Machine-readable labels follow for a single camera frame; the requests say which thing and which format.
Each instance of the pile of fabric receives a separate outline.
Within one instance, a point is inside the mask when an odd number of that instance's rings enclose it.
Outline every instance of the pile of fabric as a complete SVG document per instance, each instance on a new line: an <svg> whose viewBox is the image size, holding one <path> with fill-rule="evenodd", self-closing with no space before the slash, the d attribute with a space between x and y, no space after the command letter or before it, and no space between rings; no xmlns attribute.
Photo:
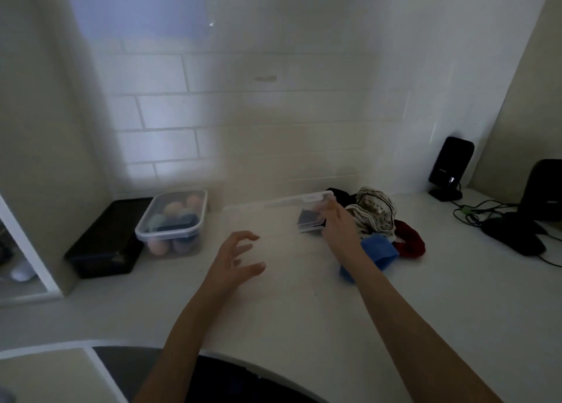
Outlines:
<svg viewBox="0 0 562 403"><path fill-rule="evenodd" d="M371 187L361 187L357 194L329 188L336 201L355 219L363 250L375 265L384 270L399 256L419 258L425 254L425 243L418 232L395 219L396 208L390 198ZM353 283L351 275L341 267L340 275Z"/></svg>

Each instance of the white brick wall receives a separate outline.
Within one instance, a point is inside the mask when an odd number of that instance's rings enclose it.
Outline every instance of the white brick wall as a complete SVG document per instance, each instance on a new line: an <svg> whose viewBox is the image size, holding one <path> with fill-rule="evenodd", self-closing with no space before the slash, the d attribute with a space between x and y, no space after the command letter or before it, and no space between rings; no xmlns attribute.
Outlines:
<svg viewBox="0 0 562 403"><path fill-rule="evenodd" d="M207 37L89 41L116 196L423 190L445 137L485 141L544 0L206 2Z"/></svg>

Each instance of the white poster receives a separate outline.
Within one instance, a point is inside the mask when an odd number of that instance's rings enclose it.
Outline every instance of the white poster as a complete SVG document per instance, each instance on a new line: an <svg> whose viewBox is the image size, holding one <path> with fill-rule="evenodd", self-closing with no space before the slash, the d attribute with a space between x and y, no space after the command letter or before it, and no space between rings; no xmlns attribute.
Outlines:
<svg viewBox="0 0 562 403"><path fill-rule="evenodd" d="M205 0L70 0L88 39L201 37L208 31Z"/></svg>

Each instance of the speaker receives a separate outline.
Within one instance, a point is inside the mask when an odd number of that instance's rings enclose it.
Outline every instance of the speaker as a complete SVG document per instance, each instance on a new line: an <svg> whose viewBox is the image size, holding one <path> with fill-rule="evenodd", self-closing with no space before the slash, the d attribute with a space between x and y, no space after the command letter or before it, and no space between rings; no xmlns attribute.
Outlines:
<svg viewBox="0 0 562 403"><path fill-rule="evenodd" d="M429 182L440 188L429 194L442 202L462 198L462 193L456 188L473 154L474 143L471 141L447 137L429 175Z"/></svg>
<svg viewBox="0 0 562 403"><path fill-rule="evenodd" d="M535 164L517 213L531 220L562 221L562 159Z"/></svg>

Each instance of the plastic container with balls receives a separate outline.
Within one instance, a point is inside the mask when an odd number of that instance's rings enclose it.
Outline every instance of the plastic container with balls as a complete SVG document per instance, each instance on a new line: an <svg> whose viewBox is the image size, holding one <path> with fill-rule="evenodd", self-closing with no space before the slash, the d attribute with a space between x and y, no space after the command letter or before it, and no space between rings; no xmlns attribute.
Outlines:
<svg viewBox="0 0 562 403"><path fill-rule="evenodd" d="M207 190L163 193L156 196L135 229L153 255L189 255L201 245Z"/></svg>

